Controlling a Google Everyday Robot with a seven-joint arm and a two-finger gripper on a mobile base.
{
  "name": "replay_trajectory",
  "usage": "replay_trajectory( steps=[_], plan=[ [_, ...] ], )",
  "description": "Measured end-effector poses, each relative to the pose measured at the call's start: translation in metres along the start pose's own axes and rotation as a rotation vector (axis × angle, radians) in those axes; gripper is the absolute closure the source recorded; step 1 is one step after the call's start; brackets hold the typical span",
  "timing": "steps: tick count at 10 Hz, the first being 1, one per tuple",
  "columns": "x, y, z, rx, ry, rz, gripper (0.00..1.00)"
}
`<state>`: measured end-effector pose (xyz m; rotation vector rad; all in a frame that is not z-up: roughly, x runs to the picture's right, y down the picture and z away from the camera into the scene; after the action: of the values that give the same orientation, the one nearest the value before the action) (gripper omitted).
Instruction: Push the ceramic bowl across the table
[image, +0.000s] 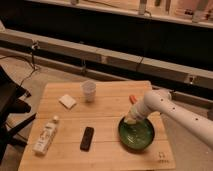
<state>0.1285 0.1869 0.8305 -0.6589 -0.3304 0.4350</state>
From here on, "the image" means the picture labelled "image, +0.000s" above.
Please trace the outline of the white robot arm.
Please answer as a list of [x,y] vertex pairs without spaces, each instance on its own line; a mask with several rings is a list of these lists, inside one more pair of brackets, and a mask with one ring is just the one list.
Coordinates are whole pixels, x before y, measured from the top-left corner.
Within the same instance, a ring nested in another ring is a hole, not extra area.
[[171,100],[165,89],[150,90],[136,101],[124,117],[127,124],[145,120],[151,113],[160,112],[175,120],[213,150],[213,121],[191,112]]

